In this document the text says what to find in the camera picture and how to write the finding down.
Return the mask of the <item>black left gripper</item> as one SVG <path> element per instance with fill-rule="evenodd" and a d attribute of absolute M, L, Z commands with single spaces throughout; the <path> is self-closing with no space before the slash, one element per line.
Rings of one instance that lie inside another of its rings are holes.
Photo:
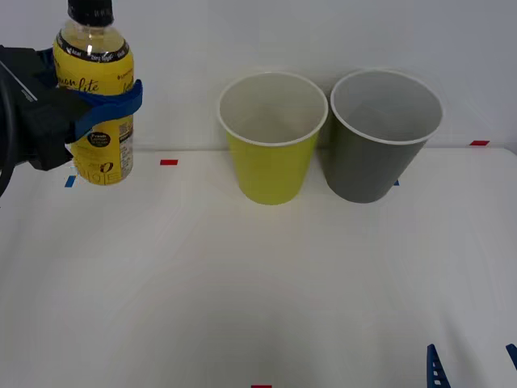
<path fill-rule="evenodd" d="M 142 105 L 143 82 L 137 79 L 119 95 L 95 95 L 58 85 L 53 49 L 1 47 L 15 111 L 16 162 L 49 171 L 71 160 L 66 146 L 96 125 L 132 116 Z"/>

